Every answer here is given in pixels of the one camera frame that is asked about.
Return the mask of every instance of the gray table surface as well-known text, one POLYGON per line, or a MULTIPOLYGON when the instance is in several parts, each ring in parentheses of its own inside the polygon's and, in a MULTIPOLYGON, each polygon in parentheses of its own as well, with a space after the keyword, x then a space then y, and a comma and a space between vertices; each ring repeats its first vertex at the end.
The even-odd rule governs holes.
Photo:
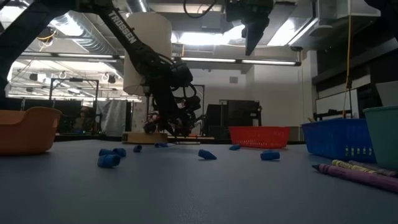
POLYGON ((279 162, 229 146, 56 142, 49 153, 0 157, 0 223, 398 223, 398 195, 319 174, 330 162, 288 146, 279 162), (101 148, 125 147, 115 169, 101 148), (198 149, 218 156, 202 161, 198 149))

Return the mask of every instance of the orange plastic bin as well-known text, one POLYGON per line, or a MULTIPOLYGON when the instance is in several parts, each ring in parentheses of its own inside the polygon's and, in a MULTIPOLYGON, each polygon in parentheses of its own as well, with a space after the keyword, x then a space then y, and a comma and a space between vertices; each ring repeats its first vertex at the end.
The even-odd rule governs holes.
POLYGON ((229 127, 232 144, 262 149, 286 147, 289 127, 229 127))
POLYGON ((54 142, 61 111, 35 107, 0 110, 0 156, 40 154, 54 142))

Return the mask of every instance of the red plastic basket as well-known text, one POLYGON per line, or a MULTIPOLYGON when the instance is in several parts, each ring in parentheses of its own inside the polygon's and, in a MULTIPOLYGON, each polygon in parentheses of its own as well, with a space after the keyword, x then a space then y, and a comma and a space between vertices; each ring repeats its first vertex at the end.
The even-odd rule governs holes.
POLYGON ((280 149, 287 145, 288 127, 229 127, 232 144, 263 149, 280 149))

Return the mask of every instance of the purple crayon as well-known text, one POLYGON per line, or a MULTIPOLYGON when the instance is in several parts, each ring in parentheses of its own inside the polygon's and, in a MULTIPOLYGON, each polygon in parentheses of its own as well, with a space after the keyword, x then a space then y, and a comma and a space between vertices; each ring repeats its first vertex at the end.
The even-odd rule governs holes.
POLYGON ((375 170, 375 171, 377 171, 378 174, 381 174, 381 175, 386 175, 388 177, 398 177, 398 173, 394 172, 394 171, 391 171, 391 170, 380 169, 378 167, 375 167, 375 166, 372 166, 372 165, 368 165, 368 164, 364 164, 362 162, 349 161, 349 163, 352 164, 352 165, 361 166, 361 167, 365 167, 367 169, 375 170))
POLYGON ((312 167, 322 174, 328 174, 334 177, 339 177, 342 179, 398 193, 398 179, 395 179, 393 177, 385 177, 382 175, 370 174, 326 164, 315 165, 312 167))

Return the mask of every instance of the blue basket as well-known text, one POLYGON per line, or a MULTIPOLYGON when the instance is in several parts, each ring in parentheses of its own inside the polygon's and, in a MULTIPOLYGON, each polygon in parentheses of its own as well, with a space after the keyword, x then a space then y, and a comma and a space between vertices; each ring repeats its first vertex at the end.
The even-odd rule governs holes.
POLYGON ((309 153, 360 162, 376 162, 365 119, 331 119, 303 124, 309 153))

